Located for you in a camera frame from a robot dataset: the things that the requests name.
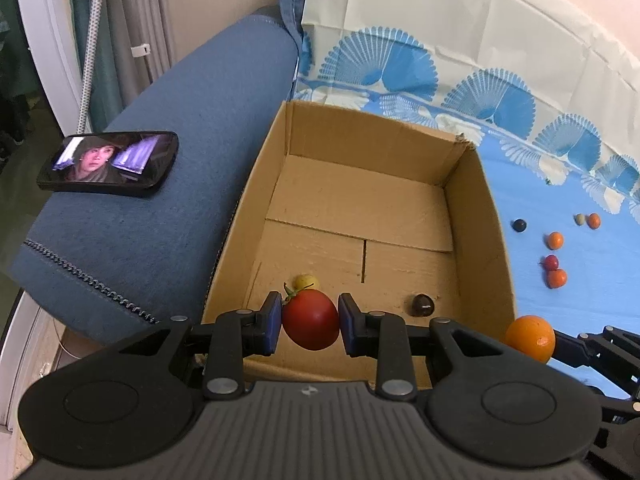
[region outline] metal screw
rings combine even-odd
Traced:
[[[228,377],[218,377],[207,383],[207,390],[212,394],[228,395],[238,389],[238,383]]]
[[[413,390],[414,386],[404,379],[391,379],[382,383],[382,391],[394,397],[403,397]]]

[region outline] teal curtain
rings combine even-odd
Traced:
[[[76,43],[81,66],[84,66],[86,33],[89,27],[91,0],[72,0]],[[107,5],[102,3],[98,45],[95,56],[95,71],[89,106],[89,117],[96,132],[105,127],[122,111],[122,96],[111,44],[111,33]]]

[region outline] cardboard box wall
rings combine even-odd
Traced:
[[[380,116],[289,102],[281,106],[246,184],[211,285],[203,322],[260,309],[271,290],[312,273],[334,303],[407,324],[415,294],[447,316],[500,338],[514,297],[500,222],[478,154],[451,134]],[[414,358],[428,386],[424,358]],[[317,352],[282,330],[276,353],[245,359],[249,376],[368,380],[372,358],[342,339]]]

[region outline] gray ribbed panel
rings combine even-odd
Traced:
[[[594,480],[581,463],[544,471],[492,468],[455,453],[415,409],[364,383],[258,382],[251,394],[206,406],[176,446],[115,470],[41,460],[22,480]]]

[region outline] zipper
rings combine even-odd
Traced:
[[[28,248],[31,248],[43,256],[46,256],[49,260],[53,261],[55,264],[58,264],[65,270],[68,270],[72,275],[76,276],[79,280],[84,281],[89,286],[92,286],[98,292],[104,294],[107,298],[111,298],[113,301],[123,306],[133,314],[136,314],[138,317],[141,317],[146,322],[150,324],[158,323],[158,320],[148,313],[146,310],[143,310],[135,303],[132,303],[127,298],[124,298],[121,294],[118,294],[114,290],[111,290],[108,286],[106,286],[103,282],[96,280],[93,276],[88,275],[86,272],[82,271],[75,265],[70,262],[60,258],[53,251],[49,251],[44,245],[34,242],[33,240],[26,239],[23,244],[25,244]]]

